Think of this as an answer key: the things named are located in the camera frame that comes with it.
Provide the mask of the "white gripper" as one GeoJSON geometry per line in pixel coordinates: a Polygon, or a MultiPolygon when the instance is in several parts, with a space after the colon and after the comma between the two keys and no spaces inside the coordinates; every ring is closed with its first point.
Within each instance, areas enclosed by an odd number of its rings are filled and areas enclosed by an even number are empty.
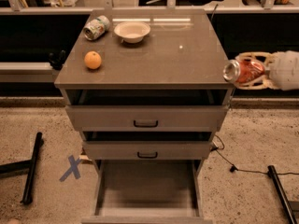
{"type": "Polygon", "coordinates": [[[256,60],[265,67],[270,67],[268,75],[262,75],[247,83],[236,83],[240,90],[257,91],[264,89],[291,91],[299,89],[299,52],[285,51],[269,53],[248,51],[239,53],[237,60],[256,60]]]}

